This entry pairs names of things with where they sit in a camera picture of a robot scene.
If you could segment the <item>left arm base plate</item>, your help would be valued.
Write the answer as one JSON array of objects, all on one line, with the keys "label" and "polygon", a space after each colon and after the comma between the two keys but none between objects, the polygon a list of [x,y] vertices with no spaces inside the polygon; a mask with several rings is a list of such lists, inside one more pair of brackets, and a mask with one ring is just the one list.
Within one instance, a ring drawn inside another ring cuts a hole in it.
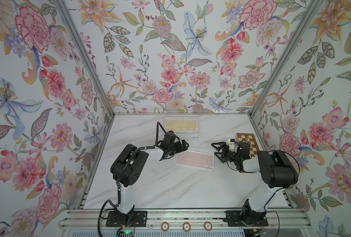
[{"label": "left arm base plate", "polygon": [[147,214],[147,211],[136,211],[134,208],[128,213],[122,213],[114,208],[108,214],[106,227],[146,227]]}]

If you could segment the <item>pink keyboard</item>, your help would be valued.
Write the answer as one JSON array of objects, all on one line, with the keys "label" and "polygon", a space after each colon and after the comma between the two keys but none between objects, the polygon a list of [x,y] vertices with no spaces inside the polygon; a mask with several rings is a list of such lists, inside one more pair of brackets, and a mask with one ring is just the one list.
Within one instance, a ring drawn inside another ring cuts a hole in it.
[{"label": "pink keyboard", "polygon": [[181,135],[178,135],[178,137],[180,137],[180,138],[199,138],[199,135],[195,135],[195,134],[181,134]]},{"label": "pink keyboard", "polygon": [[214,152],[191,148],[175,156],[175,164],[205,171],[214,170]]}]

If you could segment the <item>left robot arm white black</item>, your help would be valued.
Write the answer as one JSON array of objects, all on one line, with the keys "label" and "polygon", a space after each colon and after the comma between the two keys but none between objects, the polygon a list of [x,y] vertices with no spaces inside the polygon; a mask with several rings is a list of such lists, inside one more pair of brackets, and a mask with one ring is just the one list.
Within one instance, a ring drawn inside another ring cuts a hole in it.
[{"label": "left robot arm white black", "polygon": [[148,160],[164,161],[187,151],[189,144],[173,131],[165,133],[163,140],[156,140],[153,146],[125,146],[111,166],[110,172],[116,181],[118,202],[113,205],[122,214],[134,210],[133,186],[139,179]]}]

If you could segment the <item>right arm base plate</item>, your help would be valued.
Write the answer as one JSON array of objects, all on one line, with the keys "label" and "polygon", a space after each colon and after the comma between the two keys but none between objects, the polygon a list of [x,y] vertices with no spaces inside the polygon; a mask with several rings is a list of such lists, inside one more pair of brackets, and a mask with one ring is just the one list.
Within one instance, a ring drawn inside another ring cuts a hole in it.
[{"label": "right arm base plate", "polygon": [[228,210],[225,212],[224,222],[229,227],[267,227],[266,212],[255,212],[249,204],[244,204],[241,210]]}]

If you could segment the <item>white keyboard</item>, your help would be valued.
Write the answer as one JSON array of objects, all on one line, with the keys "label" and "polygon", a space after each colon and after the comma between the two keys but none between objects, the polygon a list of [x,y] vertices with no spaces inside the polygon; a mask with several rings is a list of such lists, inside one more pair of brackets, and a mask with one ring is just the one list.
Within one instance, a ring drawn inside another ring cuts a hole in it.
[{"label": "white keyboard", "polygon": [[179,138],[181,138],[181,139],[199,139],[199,137],[197,137],[197,136],[180,136]]},{"label": "white keyboard", "polygon": [[177,133],[199,133],[199,131],[171,131],[173,132],[174,134],[177,134]]}]

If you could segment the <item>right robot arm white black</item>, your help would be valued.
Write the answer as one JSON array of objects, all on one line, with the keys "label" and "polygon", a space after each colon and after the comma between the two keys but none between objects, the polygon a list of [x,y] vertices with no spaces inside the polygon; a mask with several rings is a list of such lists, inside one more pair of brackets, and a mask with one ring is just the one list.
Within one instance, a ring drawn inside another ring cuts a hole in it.
[{"label": "right robot arm white black", "polygon": [[244,222],[262,220],[268,205],[277,193],[297,183],[299,170],[290,159],[295,157],[281,150],[258,151],[256,157],[250,155],[250,144],[238,142],[231,145],[225,142],[212,143],[214,155],[222,163],[234,163],[240,173],[261,174],[262,183],[255,189],[242,206],[240,218]]}]

